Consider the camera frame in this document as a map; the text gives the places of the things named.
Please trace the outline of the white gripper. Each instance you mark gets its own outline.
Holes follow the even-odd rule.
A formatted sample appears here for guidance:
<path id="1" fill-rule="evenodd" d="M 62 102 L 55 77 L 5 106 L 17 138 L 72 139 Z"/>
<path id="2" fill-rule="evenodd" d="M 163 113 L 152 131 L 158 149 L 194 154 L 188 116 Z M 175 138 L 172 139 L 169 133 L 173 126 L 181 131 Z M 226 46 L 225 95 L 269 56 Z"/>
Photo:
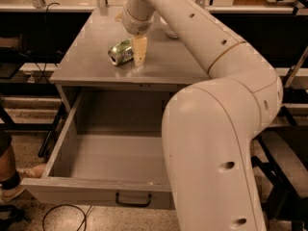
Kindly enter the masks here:
<path id="1" fill-rule="evenodd" d="M 149 31 L 154 21 L 154 10 L 149 7 L 124 7 L 122 13 L 115 16 L 115 21 L 122 21 L 126 31 L 135 35 L 131 39 L 134 62 L 136 66 L 143 65 L 147 51 L 147 37 L 144 34 Z"/>

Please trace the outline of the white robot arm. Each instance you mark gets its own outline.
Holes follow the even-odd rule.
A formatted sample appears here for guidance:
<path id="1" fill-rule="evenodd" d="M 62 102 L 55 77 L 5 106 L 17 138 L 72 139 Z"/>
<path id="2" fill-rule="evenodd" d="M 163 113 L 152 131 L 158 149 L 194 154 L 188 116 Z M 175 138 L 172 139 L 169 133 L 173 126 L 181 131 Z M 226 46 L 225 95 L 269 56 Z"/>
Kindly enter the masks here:
<path id="1" fill-rule="evenodd" d="M 280 77 L 192 0 L 127 0 L 120 18 L 140 36 L 154 13 L 209 77 L 178 91 L 163 115 L 162 144 L 180 230 L 267 231 L 250 143 L 280 109 Z"/>

